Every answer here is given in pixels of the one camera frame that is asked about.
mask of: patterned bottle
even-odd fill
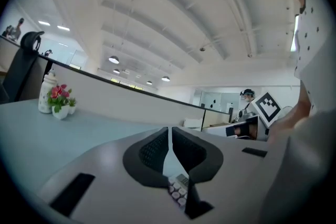
[[[38,109],[42,113],[51,113],[51,107],[48,104],[48,92],[57,85],[57,78],[54,71],[51,70],[44,76],[41,86],[40,97],[38,100]]]

